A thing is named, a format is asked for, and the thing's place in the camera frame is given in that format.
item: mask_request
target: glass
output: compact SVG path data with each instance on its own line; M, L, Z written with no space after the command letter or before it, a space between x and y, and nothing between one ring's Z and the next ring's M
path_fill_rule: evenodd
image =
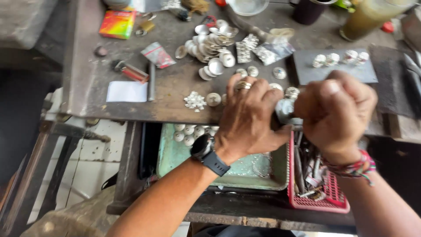
M362 0L339 30L343 38L354 41L368 35L392 17L404 12L416 0Z

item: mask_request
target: smartwatch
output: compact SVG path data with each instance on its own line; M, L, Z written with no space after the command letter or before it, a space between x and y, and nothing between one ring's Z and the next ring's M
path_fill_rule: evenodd
M210 134L204 134L196 139L190 154L217 175L223 176L231 167L226 165L215 153L214 143L215 141Z

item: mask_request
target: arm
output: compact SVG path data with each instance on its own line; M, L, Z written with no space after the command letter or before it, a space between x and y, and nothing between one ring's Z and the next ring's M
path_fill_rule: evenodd
M375 92L350 75L333 71L328 80L306 87L295 103L304 119L306 137L334 165L359 161L357 142L371 119L377 102ZM377 173L369 178L338 177L361 236L417 236L421 219Z
M227 105L215 135L215 152L227 165L249 154L274 151L290 138L290 127L270 130L271 115L282 91L271 90L266 80L247 77L251 89L234 91L241 79L227 85ZM107 237L170 237L194 202L217 175L193 158L147 189L114 223Z

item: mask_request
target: right hand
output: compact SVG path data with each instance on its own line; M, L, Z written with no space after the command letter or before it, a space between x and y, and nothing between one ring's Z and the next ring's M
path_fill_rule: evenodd
M374 90L346 72L334 70L325 81L313 81L300 93L294 113L303 132L333 165L361 159L357 142L377 103Z

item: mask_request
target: colorful box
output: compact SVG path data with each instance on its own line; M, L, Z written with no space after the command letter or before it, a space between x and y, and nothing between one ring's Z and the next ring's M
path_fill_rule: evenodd
M130 38L135 18L135 11L108 10L105 12L99 34L104 37L127 40Z

